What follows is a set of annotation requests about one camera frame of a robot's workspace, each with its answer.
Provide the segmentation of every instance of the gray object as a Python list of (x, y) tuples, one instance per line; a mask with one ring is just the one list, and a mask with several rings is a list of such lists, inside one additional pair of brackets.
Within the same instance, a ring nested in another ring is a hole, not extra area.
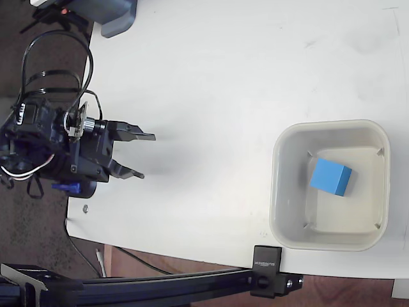
[[(48, 0), (40, 8), (58, 5), (59, 0)], [(65, 7), (102, 25), (101, 35), (106, 38), (125, 32), (135, 21), (137, 0), (73, 0)]]

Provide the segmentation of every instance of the floor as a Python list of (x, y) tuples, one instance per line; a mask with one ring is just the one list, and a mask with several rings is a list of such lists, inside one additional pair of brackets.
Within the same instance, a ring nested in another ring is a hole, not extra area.
[[(0, 120), (20, 88), (20, 66), (25, 48), (38, 34), (59, 26), (37, 25), (23, 35), (20, 29), (31, 22), (34, 8), (29, 1), (0, 0)], [(83, 74), (86, 55), (69, 38), (44, 40), (33, 49), (29, 73), (50, 68), (69, 68)], [(65, 79), (51, 83), (64, 84)], [(8, 191), (0, 185), (0, 263), (36, 264), (71, 278), (93, 278), (95, 274), (71, 247), (64, 233), (66, 196), (43, 182), (45, 196), (32, 200), (26, 184)], [(95, 248), (101, 244), (74, 239), (82, 252), (98, 265)], [(141, 258), (172, 272), (196, 272), (221, 266), (164, 256), (137, 253)], [(117, 249), (107, 247), (106, 263), (112, 276), (153, 276), (156, 273)], [(306, 276), (304, 288), (275, 300), (238, 294), (201, 302), (195, 306), (409, 306), (405, 300), (391, 299), (392, 280), (324, 278)]]
[[(19, 34), (32, 19), (29, 1), (0, 0), (0, 120), (8, 116), (10, 104), (20, 88), (21, 59), (31, 40), (59, 26), (37, 25)], [(29, 57), (27, 74), (53, 68), (67, 68), (82, 76), (86, 55), (69, 38), (58, 37), (39, 42)], [(57, 78), (49, 84), (68, 86)], [(32, 200), (25, 182), (8, 191), (0, 185), (0, 263), (35, 264), (73, 278), (93, 278), (95, 273), (76, 253), (64, 233), (67, 197), (44, 181), (45, 196)], [(98, 265), (95, 248), (101, 244), (74, 239), (82, 252)]]

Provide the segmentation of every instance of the bowl rim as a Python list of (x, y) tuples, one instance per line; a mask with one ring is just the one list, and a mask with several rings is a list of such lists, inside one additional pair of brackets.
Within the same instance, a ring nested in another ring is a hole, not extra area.
[[(383, 214), (383, 223), (379, 229), (378, 236), (372, 242), (363, 245), (353, 247), (344, 247), (339, 244), (311, 244), (304, 243), (305, 245), (301, 246), (294, 241), (288, 240), (285, 238), (282, 233), (277, 229), (275, 221), (275, 210), (276, 210), (276, 199), (277, 199), (277, 182), (278, 182), (278, 163), (279, 163), (279, 152), (282, 146), (282, 140), (290, 137), (291, 135), (299, 132), (305, 131), (305, 127), (308, 127), (309, 131), (319, 131), (319, 130), (338, 130), (338, 129), (356, 129), (356, 128), (370, 128), (379, 134), (381, 137), (384, 147), (383, 147), (383, 156), (385, 159), (385, 180), (384, 180), (384, 214)], [(310, 123), (296, 123), (292, 126), (289, 126), (285, 129), (280, 136), (277, 138), (277, 141), (274, 145), (273, 150), (273, 163), (272, 163), (272, 186), (270, 193), (270, 211), (269, 211), (269, 223), (270, 229), (273, 233), (273, 236), (277, 241), (283, 246), (291, 249), (307, 249), (307, 250), (321, 250), (321, 251), (365, 251), (373, 247), (378, 241), (382, 238), (383, 234), (386, 231), (388, 219), (389, 219), (389, 196), (390, 196), (390, 141), (387, 133), (382, 128), (381, 125), (372, 121), (372, 120), (338, 120), (332, 122), (310, 122)]]

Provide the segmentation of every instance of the cable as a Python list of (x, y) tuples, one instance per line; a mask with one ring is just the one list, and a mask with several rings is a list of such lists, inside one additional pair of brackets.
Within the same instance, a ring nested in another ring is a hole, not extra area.
[(25, 181), (28, 178), (31, 178), (31, 176), (33, 176), (33, 174), (30, 174), (27, 177), (22, 177), (22, 178), (12, 177), (12, 179), (15, 180), (15, 181)]
[[(26, 93), (26, 97), (30, 97), (33, 95), (39, 95), (39, 94), (48, 94), (48, 93), (78, 93), (79, 89), (77, 88), (40, 88), (35, 91), (28, 91)], [(100, 113), (99, 120), (103, 120), (104, 116), (102, 115), (102, 108), (101, 108), (101, 103), (100, 100), (97, 96), (97, 94), (91, 90), (86, 90), (85, 93), (91, 94), (95, 97), (96, 104), (98, 106), (98, 111)]]
[(96, 104), (98, 105), (98, 110), (100, 111), (100, 120), (103, 120), (104, 117), (102, 116), (102, 108), (101, 108), (101, 103), (100, 103), (100, 100), (98, 99), (98, 96), (96, 95), (96, 93), (90, 90), (86, 90), (85, 92), (88, 94), (94, 95)]
[(4, 166), (1, 166), (1, 169), (9, 176), (13, 177), (13, 178), (22, 178), (22, 177), (26, 177), (29, 175), (34, 174), (36, 171), (38, 171), (39, 169), (42, 169), (44, 166), (48, 165), (48, 163), (51, 162), (51, 160), (54, 158), (54, 154), (52, 154), (47, 161), (45, 161), (43, 164), (41, 164), (40, 166), (37, 166), (36, 168), (32, 169), (31, 171), (28, 171), (26, 173), (22, 173), (22, 174), (13, 174), (12, 172), (8, 171)]
[(75, 78), (77, 81), (78, 88), (81, 87), (81, 79), (78, 74), (71, 70), (65, 70), (65, 69), (54, 69), (54, 70), (45, 70), (43, 72), (38, 72), (37, 74), (32, 75), (26, 82), (26, 86), (30, 83), (32, 83), (34, 80), (37, 80), (42, 77), (48, 77), (50, 75), (68, 75), (70, 77)]
[(120, 247), (118, 247), (118, 246), (115, 246), (115, 248), (118, 249), (118, 250), (120, 250), (122, 253), (125, 253), (125, 254), (127, 254), (128, 256), (132, 257), (133, 259), (135, 259), (135, 260), (141, 262), (143, 265), (146, 265), (147, 267), (149, 267), (149, 268), (151, 268), (151, 269), (153, 269), (153, 270), (155, 270), (155, 271), (157, 271), (157, 272), (160, 272), (160, 273), (165, 274), (165, 275), (173, 275), (173, 274), (170, 273), (170, 272), (167, 272), (167, 271), (165, 271), (165, 270), (159, 269), (158, 267), (155, 267), (154, 265), (149, 264), (148, 262), (145, 262), (144, 260), (142, 260), (142, 259), (140, 259), (138, 256), (135, 256), (134, 254), (130, 253), (130, 252), (127, 251), (126, 249), (120, 248)]
[(98, 276), (98, 278), (102, 278), (101, 273), (96, 269), (96, 267), (88, 260), (87, 257), (85, 257), (85, 255), (78, 249), (78, 247), (75, 245), (75, 243), (73, 242), (73, 240), (70, 237), (70, 234), (68, 233), (68, 230), (66, 229), (66, 221), (68, 219), (68, 201), (66, 204), (66, 209), (65, 209), (65, 220), (64, 220), (64, 232), (66, 234), (66, 237), (68, 238), (68, 240), (70, 241), (72, 247), (76, 250), (76, 252), (82, 257), (82, 259), (85, 260), (85, 262), (92, 268), (92, 271), (94, 271), (94, 273)]
[(42, 34), (38, 35), (29, 44), (27, 49), (24, 51), (24, 55), (23, 55), (23, 59), (22, 59), (22, 68), (21, 68), (21, 79), (22, 79), (21, 89), (20, 89), (20, 93), (19, 93), (19, 96), (17, 98), (17, 101), (16, 101), (16, 103), (14, 105), (16, 107), (16, 116), (17, 116), (17, 112), (18, 112), (17, 110), (19, 109), (20, 103), (22, 102), (22, 99), (24, 99), (25, 96), (26, 96), (26, 83), (27, 83), (27, 81), (26, 81), (26, 66), (27, 66), (28, 55), (29, 55), (31, 49), (33, 48), (33, 46), (35, 45), (35, 43), (37, 41), (41, 40), (44, 37), (52, 36), (52, 35), (64, 35), (64, 36), (68, 36), (70, 38), (73, 38), (74, 40), (76, 40), (77, 42), (79, 42), (81, 44), (81, 46), (87, 52), (88, 59), (89, 59), (89, 70), (88, 70), (87, 79), (86, 79), (86, 81), (84, 83), (84, 86), (81, 88), (81, 90), (78, 92), (76, 98), (72, 102), (72, 105), (69, 107), (68, 112), (71, 112), (71, 110), (74, 109), (75, 106), (77, 106), (75, 112), (78, 111), (78, 105), (77, 104), (79, 104), (79, 99), (85, 93), (87, 87), (89, 86), (89, 83), (91, 82), (92, 74), (93, 74), (93, 71), (94, 71), (94, 59), (92, 57), (92, 53), (91, 53), (88, 45), (82, 39), (80, 39), (77, 35), (75, 35), (75, 34), (73, 34), (71, 32), (62, 31), (62, 30), (53, 30), (53, 31), (42, 33)]

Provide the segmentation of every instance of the black cable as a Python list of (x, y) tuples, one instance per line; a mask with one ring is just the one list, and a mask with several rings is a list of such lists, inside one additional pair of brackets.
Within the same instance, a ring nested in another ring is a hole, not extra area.
[(173, 274), (170, 273), (170, 272), (167, 272), (167, 271), (165, 271), (165, 270), (159, 269), (158, 267), (155, 267), (154, 265), (149, 264), (148, 262), (146, 262), (146, 261), (140, 259), (138, 256), (135, 256), (134, 254), (130, 253), (130, 252), (127, 251), (126, 249), (120, 248), (120, 247), (118, 247), (118, 246), (114, 246), (114, 247), (115, 247), (116, 249), (120, 250), (121, 252), (127, 254), (128, 256), (132, 257), (133, 259), (135, 259), (135, 260), (141, 262), (143, 265), (146, 265), (147, 267), (149, 267), (149, 268), (151, 268), (151, 269), (153, 269), (153, 270), (155, 270), (155, 271), (157, 271), (157, 272), (160, 272), (160, 273), (165, 274), (165, 275), (173, 275)]
[(103, 120), (104, 117), (102, 116), (102, 108), (101, 108), (101, 103), (100, 103), (100, 100), (98, 99), (98, 96), (96, 95), (96, 93), (90, 90), (86, 90), (85, 92), (88, 94), (94, 95), (96, 104), (98, 105), (98, 110), (100, 111), (100, 120)]
[(84, 83), (84, 86), (81, 88), (81, 90), (78, 92), (76, 98), (74, 99), (74, 101), (72, 102), (72, 105), (68, 108), (68, 112), (71, 112), (72, 109), (75, 109), (75, 113), (78, 111), (78, 105), (79, 105), (79, 99), (82, 97), (82, 95), (85, 93), (87, 87), (89, 86), (89, 83), (91, 82), (91, 78), (92, 78), (92, 74), (94, 71), (94, 59), (92, 57), (92, 53), (88, 47), (88, 45), (82, 40), (80, 39), (77, 35), (71, 33), (71, 32), (67, 32), (67, 31), (62, 31), (62, 30), (53, 30), (53, 31), (49, 31), (49, 32), (45, 32), (42, 33), (40, 35), (38, 35), (27, 47), (27, 49), (24, 51), (24, 55), (23, 55), (23, 60), (22, 60), (22, 68), (21, 68), (21, 89), (20, 89), (20, 93), (19, 93), (19, 97), (17, 98), (17, 101), (15, 103), (15, 110), (16, 110), (16, 116), (17, 116), (17, 112), (20, 108), (20, 104), (22, 102), (22, 99), (25, 98), (26, 96), (26, 66), (27, 66), (27, 57), (31, 51), (31, 49), (33, 48), (33, 46), (35, 45), (35, 43), (39, 40), (41, 40), (44, 37), (47, 36), (52, 36), (52, 35), (64, 35), (64, 36), (68, 36), (70, 38), (73, 38), (74, 40), (76, 40), (77, 42), (79, 42), (81, 44), (81, 46), (84, 48), (84, 50), (87, 52), (88, 55), (88, 59), (89, 59), (89, 70), (88, 70), (88, 76), (87, 79)]
[(87, 259), (87, 257), (85, 257), (85, 255), (78, 249), (78, 247), (75, 245), (75, 243), (73, 242), (73, 240), (70, 237), (70, 234), (68, 233), (68, 230), (66, 229), (66, 220), (68, 219), (68, 201), (66, 204), (66, 209), (65, 209), (65, 220), (64, 220), (64, 231), (66, 234), (66, 237), (68, 238), (68, 240), (70, 241), (72, 247), (77, 251), (78, 254), (80, 254), (80, 256), (82, 257), (82, 259), (85, 260), (85, 262), (92, 268), (92, 270), (94, 271), (94, 273), (98, 276), (98, 278), (102, 278), (101, 273), (96, 269), (96, 267)]
[[(40, 94), (49, 94), (49, 93), (78, 93), (78, 90), (79, 89), (77, 88), (40, 88), (35, 91), (28, 91), (26, 93), (26, 97), (30, 97), (33, 95), (40, 95)], [(103, 120), (104, 116), (102, 115), (101, 103), (100, 103), (100, 100), (98, 99), (97, 94), (90, 90), (86, 90), (85, 93), (91, 94), (95, 97), (96, 104), (98, 105), (98, 110), (100, 113), (99, 120)]]
[(65, 69), (54, 69), (54, 70), (45, 70), (43, 72), (38, 72), (37, 74), (32, 75), (27, 81), (26, 86), (32, 83), (34, 80), (37, 80), (42, 77), (48, 77), (50, 75), (68, 75), (70, 77), (75, 78), (77, 81), (78, 88), (81, 87), (81, 79), (78, 74), (73, 72), (72, 70), (65, 70)]

